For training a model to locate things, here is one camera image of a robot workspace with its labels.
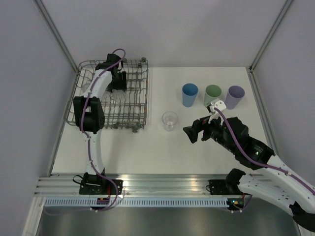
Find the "purple plastic cup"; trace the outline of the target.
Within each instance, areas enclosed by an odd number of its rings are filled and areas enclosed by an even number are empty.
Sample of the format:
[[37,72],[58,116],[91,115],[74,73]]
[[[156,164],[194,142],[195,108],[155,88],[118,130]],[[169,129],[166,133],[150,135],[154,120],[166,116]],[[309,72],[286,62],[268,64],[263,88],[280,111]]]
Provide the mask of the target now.
[[245,91],[241,86],[231,86],[227,91],[225,99],[227,109],[234,109],[244,96]]

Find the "green plastic cup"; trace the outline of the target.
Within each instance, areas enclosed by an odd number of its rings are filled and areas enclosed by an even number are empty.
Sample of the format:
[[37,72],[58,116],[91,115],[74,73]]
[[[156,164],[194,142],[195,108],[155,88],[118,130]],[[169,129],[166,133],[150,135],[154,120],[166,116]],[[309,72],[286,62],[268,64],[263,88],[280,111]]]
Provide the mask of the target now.
[[220,98],[221,94],[222,90],[219,86],[208,85],[205,90],[203,105],[207,107],[213,100]]

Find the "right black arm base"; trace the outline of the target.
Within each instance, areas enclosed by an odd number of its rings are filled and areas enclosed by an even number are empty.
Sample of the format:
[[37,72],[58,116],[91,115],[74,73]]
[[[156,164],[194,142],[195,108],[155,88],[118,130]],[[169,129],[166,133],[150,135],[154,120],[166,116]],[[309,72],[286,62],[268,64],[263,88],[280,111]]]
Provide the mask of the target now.
[[233,191],[227,188],[224,179],[208,180],[208,189],[211,195],[232,195]]

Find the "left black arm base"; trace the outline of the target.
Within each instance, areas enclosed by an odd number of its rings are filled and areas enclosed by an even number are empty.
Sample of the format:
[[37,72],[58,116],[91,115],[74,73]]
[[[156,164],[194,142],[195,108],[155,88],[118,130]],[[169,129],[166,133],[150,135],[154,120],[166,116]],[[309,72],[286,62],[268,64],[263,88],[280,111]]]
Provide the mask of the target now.
[[112,182],[101,178],[98,175],[84,173],[83,176],[75,175],[72,178],[74,183],[79,184],[80,195],[114,195],[116,188]]

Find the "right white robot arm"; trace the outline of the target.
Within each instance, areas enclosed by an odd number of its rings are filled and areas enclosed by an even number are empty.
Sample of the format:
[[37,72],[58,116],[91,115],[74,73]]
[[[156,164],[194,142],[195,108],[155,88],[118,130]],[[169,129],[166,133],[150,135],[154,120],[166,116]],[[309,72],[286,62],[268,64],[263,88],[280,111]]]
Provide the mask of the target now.
[[208,121],[197,119],[183,128],[191,143],[202,132],[202,141],[208,139],[231,152],[243,166],[269,178],[276,186],[264,184],[239,169],[232,169],[224,180],[230,194],[257,196],[288,213],[308,231],[315,230],[315,188],[302,180],[275,152],[263,142],[249,135],[249,128],[237,117]]

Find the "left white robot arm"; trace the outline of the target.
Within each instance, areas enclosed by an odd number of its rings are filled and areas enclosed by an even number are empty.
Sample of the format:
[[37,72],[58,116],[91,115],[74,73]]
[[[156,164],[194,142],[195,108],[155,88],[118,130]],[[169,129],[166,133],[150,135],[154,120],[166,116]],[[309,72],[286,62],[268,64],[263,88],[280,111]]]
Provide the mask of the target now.
[[101,99],[105,92],[125,92],[126,73],[122,71],[124,56],[107,55],[104,62],[95,67],[92,82],[81,96],[73,98],[75,124],[83,134],[86,146],[86,173],[104,177],[105,167],[101,159],[100,138],[105,125]]

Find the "blue plastic cup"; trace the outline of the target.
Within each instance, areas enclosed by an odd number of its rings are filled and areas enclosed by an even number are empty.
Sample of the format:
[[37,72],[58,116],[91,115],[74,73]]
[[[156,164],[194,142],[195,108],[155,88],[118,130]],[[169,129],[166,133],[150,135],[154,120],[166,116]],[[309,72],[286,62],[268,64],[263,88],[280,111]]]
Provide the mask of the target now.
[[188,83],[182,87],[182,104],[185,107],[191,107],[198,94],[198,87],[195,84]]

